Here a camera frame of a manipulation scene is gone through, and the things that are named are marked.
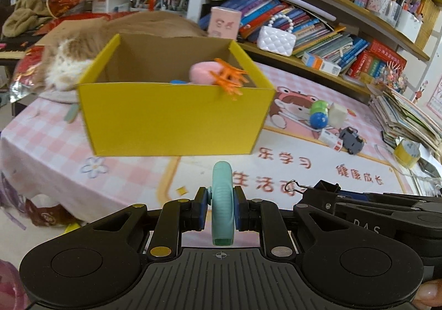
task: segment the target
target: teal toy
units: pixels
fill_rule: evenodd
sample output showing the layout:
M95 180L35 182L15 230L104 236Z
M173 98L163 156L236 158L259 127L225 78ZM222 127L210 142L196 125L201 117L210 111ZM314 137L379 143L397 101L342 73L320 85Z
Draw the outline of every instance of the teal toy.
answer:
M212 242L216 246L232 245L235 234L233 178L228 162L215 164L208 195L208 204L212 206Z

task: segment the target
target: flower print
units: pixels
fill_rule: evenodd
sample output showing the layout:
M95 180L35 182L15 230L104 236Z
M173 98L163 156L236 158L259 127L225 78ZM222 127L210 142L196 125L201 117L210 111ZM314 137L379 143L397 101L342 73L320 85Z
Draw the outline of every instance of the flower print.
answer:
M87 173L90 179L98 177L100 173L107 173L109 168L107 165L103 164L103 157L91 157L86 159L86 165L81 167L81 173Z

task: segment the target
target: cat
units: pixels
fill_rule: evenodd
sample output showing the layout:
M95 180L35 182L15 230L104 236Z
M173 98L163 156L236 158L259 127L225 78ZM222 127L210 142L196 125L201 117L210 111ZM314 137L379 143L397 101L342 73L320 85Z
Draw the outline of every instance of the cat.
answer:
M138 12L114 20L97 19L93 26L64 33L45 46L34 74L34 89L75 89L92 60L118 33L144 33L161 37L206 36L190 20L165 11Z

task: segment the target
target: blue toy piece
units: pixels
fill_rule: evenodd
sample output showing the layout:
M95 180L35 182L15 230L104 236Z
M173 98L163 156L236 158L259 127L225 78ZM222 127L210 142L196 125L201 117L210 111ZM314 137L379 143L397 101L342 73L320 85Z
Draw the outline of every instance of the blue toy piece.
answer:
M208 203L212 206L212 241L216 246L233 244L235 221L233 210L233 178L226 161L215 164L212 186L208 189Z
M327 127L328 116L322 112L316 112L310 116L310 125L314 129L322 129Z

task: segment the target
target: toy car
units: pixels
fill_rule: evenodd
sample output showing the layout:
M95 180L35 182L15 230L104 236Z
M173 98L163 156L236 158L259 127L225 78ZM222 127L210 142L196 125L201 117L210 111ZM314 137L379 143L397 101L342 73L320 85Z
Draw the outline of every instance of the toy car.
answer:
M352 127L342 129L339 138L342 139L343 147L347 149L348 154L358 154L364 147L364 140Z

